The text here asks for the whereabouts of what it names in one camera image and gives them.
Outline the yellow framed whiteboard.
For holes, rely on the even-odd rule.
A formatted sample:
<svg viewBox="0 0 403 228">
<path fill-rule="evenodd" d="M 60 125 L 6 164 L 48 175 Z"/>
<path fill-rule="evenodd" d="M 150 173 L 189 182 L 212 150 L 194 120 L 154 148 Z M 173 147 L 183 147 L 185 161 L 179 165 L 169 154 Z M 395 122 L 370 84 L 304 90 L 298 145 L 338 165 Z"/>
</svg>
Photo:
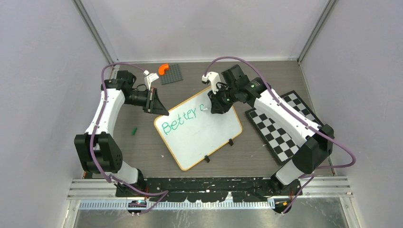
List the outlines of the yellow framed whiteboard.
<svg viewBox="0 0 403 228">
<path fill-rule="evenodd" d="M 234 107 L 225 114 L 201 111 L 211 108 L 210 90 L 205 88 L 169 110 L 168 116 L 160 115 L 154 120 L 156 130 L 182 171 L 200 163 L 243 131 Z"/>
</svg>

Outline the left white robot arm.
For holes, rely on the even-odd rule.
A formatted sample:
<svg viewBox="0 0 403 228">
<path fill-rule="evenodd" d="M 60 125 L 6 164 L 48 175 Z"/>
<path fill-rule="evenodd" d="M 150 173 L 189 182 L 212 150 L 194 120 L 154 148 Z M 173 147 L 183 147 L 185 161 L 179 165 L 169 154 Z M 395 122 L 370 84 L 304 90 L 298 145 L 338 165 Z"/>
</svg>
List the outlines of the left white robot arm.
<svg viewBox="0 0 403 228">
<path fill-rule="evenodd" d="M 104 174 L 107 179 L 117 178 L 128 183 L 127 190 L 135 197 L 145 193 L 146 184 L 142 172 L 123 160 L 123 154 L 113 139 L 118 113 L 123 105 L 138 106 L 145 113 L 168 116 L 157 89 L 151 86 L 159 76 L 144 71 L 145 90 L 134 88 L 136 76 L 127 70 L 119 70 L 116 78 L 101 85 L 101 98 L 96 114 L 84 134 L 77 134 L 74 145 L 85 172 Z"/>
</svg>

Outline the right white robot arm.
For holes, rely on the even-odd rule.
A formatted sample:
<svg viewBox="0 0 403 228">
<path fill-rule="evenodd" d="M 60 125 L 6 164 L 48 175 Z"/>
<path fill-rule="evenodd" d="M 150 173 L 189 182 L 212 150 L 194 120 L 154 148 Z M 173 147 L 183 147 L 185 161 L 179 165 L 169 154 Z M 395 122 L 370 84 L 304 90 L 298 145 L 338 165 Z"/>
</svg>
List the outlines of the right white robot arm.
<svg viewBox="0 0 403 228">
<path fill-rule="evenodd" d="M 239 65 L 221 74 L 208 72 L 201 81 L 211 86 L 208 97 L 212 114 L 225 114 L 236 102 L 261 111 L 285 130 L 298 150 L 271 178 L 271 188 L 278 195 L 285 194 L 290 184 L 304 174 L 312 174 L 332 153 L 334 130 L 305 118 L 264 83 L 262 77 L 250 80 Z"/>
</svg>

